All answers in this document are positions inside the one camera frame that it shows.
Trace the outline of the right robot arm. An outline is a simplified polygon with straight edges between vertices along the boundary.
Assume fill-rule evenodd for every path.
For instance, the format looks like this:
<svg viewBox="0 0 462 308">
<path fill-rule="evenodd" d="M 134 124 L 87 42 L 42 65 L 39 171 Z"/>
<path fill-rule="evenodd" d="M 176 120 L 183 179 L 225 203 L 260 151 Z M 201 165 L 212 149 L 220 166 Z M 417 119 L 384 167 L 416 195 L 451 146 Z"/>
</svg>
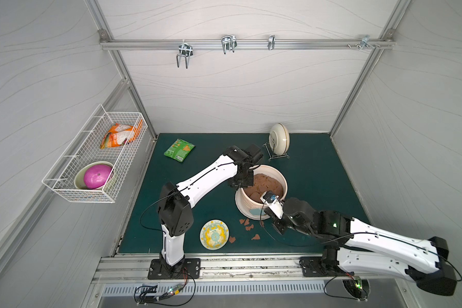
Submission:
<svg viewBox="0 0 462 308">
<path fill-rule="evenodd" d="M 414 282 L 420 290 L 440 296 L 454 295 L 462 281 L 441 237 L 401 236 L 334 210 L 315 210 L 297 198 L 279 200 L 271 195 L 262 201 L 279 234 L 291 229 L 322 245 L 321 256 L 300 258 L 306 277 L 375 273 Z"/>
</svg>

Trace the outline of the white ceramic pot with mud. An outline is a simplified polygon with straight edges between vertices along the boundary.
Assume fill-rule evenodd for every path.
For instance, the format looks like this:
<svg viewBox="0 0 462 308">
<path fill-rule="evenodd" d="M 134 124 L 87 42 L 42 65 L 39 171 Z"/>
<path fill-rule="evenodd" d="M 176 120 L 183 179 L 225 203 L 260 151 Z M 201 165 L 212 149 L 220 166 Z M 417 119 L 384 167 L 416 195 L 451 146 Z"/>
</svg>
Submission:
<svg viewBox="0 0 462 308">
<path fill-rule="evenodd" d="M 261 196 L 267 192 L 274 192 L 279 199 L 285 200 L 288 186 L 284 175 L 271 166 L 260 165 L 254 170 L 254 185 L 252 187 L 240 188 L 235 194 L 235 202 L 238 210 L 245 217 L 252 220 L 266 220 L 269 216 L 260 218 L 252 216 L 249 213 L 250 209 L 264 209 Z"/>
</svg>

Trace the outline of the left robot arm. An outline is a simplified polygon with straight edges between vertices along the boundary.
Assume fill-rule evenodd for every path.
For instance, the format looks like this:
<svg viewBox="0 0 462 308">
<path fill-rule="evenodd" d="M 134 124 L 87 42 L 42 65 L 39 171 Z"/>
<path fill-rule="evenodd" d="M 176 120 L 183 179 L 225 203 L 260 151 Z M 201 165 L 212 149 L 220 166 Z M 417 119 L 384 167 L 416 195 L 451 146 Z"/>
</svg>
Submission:
<svg viewBox="0 0 462 308">
<path fill-rule="evenodd" d="M 234 189 L 253 186 L 253 168 L 262 158 L 263 152 L 257 145 L 245 150 L 231 146 L 195 176 L 178 184 L 168 182 L 162 187 L 155 202 L 162 229 L 162 250 L 159 257 L 151 261 L 149 280 L 200 277 L 201 259 L 188 258 L 184 253 L 186 232 L 195 221 L 193 208 L 223 182 Z"/>
</svg>

